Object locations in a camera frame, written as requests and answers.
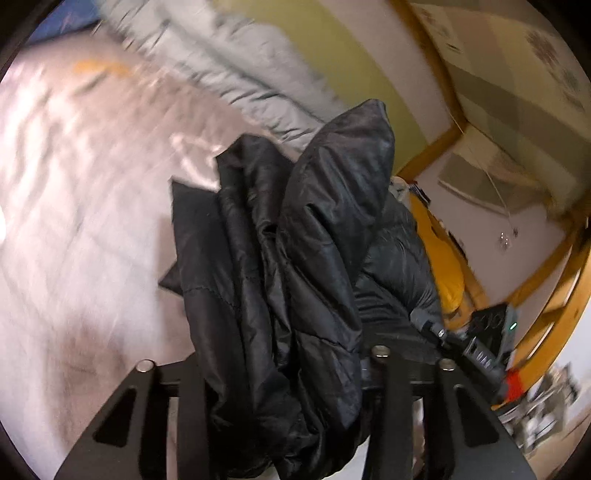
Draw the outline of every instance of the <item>bed sheet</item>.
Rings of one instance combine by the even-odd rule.
[[[217,188],[214,155],[267,134],[104,35],[23,51],[0,83],[0,418],[53,478],[140,359],[193,351],[169,180]]]

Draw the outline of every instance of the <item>black metal bracket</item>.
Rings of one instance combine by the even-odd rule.
[[[56,480],[165,480],[171,397],[179,398],[178,477],[209,480],[204,385],[194,354],[162,367],[138,363],[76,442]]]

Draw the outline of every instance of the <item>wooden bed frame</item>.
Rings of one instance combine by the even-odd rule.
[[[407,0],[389,0],[389,3],[420,46],[443,92],[451,116],[457,121],[460,128],[464,129],[467,125],[466,116],[457,99],[449,73],[429,34],[415,16]],[[411,159],[398,172],[398,175],[406,181],[414,180],[459,140],[462,136],[460,128],[454,124],[435,142]],[[517,383],[517,391],[526,392],[529,390],[552,366],[589,302],[591,297],[591,240],[586,234],[586,230],[589,228],[589,216],[591,216],[591,191],[587,192],[578,203],[558,219],[566,233],[564,240],[537,271],[506,299],[515,307],[523,304],[567,258],[566,266],[544,310],[515,347],[511,377],[512,382]],[[486,308],[490,306],[490,303],[466,259],[433,215],[431,215],[431,223],[437,236],[446,238],[452,247],[464,273],[465,301],[460,306],[459,313],[447,322],[449,328],[458,329],[469,322],[470,315],[475,309]]]

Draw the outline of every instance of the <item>white wall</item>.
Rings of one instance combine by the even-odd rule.
[[[452,125],[423,52],[386,0],[319,0],[374,58],[431,143]]]

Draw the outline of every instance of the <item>orange object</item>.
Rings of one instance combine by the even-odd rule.
[[[416,196],[410,196],[411,211],[417,221],[417,232],[423,240],[439,297],[443,314],[455,312],[464,297],[464,274],[451,246],[439,238],[431,226],[427,207]]]
[[[74,65],[74,73],[94,73],[106,71],[117,75],[118,77],[131,77],[133,72],[131,69],[118,61],[104,61],[104,60],[82,60],[76,62]]]

